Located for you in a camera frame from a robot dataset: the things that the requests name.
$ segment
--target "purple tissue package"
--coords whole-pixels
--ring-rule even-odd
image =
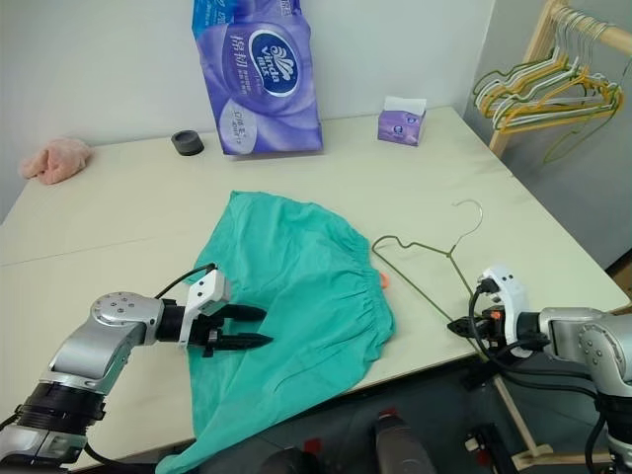
[[[377,119],[377,139],[419,145],[426,118],[426,99],[387,96]]]
[[[323,148],[298,0],[195,0],[193,31],[225,154]]]

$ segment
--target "green fabric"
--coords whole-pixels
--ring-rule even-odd
[[[362,380],[394,329],[368,255],[366,239],[320,205],[232,193],[196,266],[217,263],[231,301],[268,310],[261,323],[227,322],[227,333],[275,340],[212,358],[189,351],[197,441],[159,474],[186,472]]]

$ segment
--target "small tissue box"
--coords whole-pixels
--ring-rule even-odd
[[[426,118],[426,99],[387,96],[377,120],[377,139],[417,146]]]

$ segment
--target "coat rack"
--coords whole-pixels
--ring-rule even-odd
[[[546,58],[555,38],[555,15],[560,9],[568,7],[568,4],[568,0],[548,0],[546,2],[524,55],[523,62]],[[599,41],[618,49],[628,56],[632,56],[632,34],[625,30],[614,26],[608,27],[599,37]],[[490,141],[490,149],[496,156],[502,158],[510,138],[509,134],[495,131]]]

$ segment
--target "wooden pole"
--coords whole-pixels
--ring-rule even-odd
[[[515,405],[514,399],[512,398],[512,394],[507,389],[507,386],[505,385],[505,382],[503,381],[500,375],[496,375],[494,377],[494,385],[496,386],[498,393],[501,395],[503,402],[505,402],[505,406],[507,406],[507,410],[510,412],[510,415],[512,416],[513,422],[515,423],[515,427],[517,428],[518,432],[520,433],[520,436],[524,440],[524,444],[526,444],[528,453],[533,458],[537,457],[540,454],[537,444],[535,443],[535,440],[533,439],[533,436],[531,435],[529,428],[526,426],[526,423],[524,422],[524,418],[518,411],[517,406]]]
[[[607,464],[611,460],[610,453],[607,451],[598,451],[592,455],[594,464]],[[545,452],[537,457],[532,457],[529,451],[512,456],[512,461],[518,471],[531,466],[582,465],[586,462],[584,455],[579,453]]]
[[[551,15],[555,15],[562,7],[563,5],[553,5],[550,10]],[[585,23],[578,24],[576,28],[581,31],[584,30],[586,28]],[[613,47],[628,56],[632,56],[632,34],[621,30],[619,27],[612,26],[605,29],[599,36],[599,41],[606,46]]]
[[[535,61],[544,59],[551,48],[551,44],[555,39],[555,21],[551,18],[553,10],[559,11],[568,5],[568,0],[548,0],[542,8],[540,18],[537,21],[533,37],[526,49],[526,54],[522,62]],[[506,133],[495,131],[490,141],[490,150],[499,158],[503,158],[503,152],[510,141],[510,136]]]

